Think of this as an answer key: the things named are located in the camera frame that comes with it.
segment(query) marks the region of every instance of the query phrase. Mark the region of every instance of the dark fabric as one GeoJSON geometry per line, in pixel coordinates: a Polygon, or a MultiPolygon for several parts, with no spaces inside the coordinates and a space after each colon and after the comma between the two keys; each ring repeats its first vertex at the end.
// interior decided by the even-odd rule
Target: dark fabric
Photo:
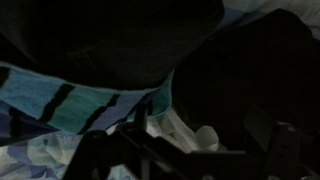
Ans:
{"type": "Polygon", "coordinates": [[[79,83],[154,87],[222,15],[221,0],[2,0],[0,56],[79,83]]]}
{"type": "Polygon", "coordinates": [[[319,61],[320,43],[311,31],[294,14],[276,10],[207,41],[176,69],[173,95],[192,122],[212,125],[227,145],[243,142],[252,104],[316,133],[319,61]]]}
{"type": "Polygon", "coordinates": [[[10,136],[14,138],[19,138],[21,136],[21,112],[15,108],[9,110],[9,115],[12,117],[10,123],[10,136]]]}

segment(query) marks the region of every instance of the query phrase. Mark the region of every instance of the blue striped cloth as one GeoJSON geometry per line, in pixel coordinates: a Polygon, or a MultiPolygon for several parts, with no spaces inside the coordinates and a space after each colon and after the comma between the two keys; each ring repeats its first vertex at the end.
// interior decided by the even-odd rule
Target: blue striped cloth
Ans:
{"type": "Polygon", "coordinates": [[[149,115],[171,105],[171,73],[158,88],[113,90],[0,62],[0,179],[61,179],[81,135],[132,119],[138,103],[149,115]]]}

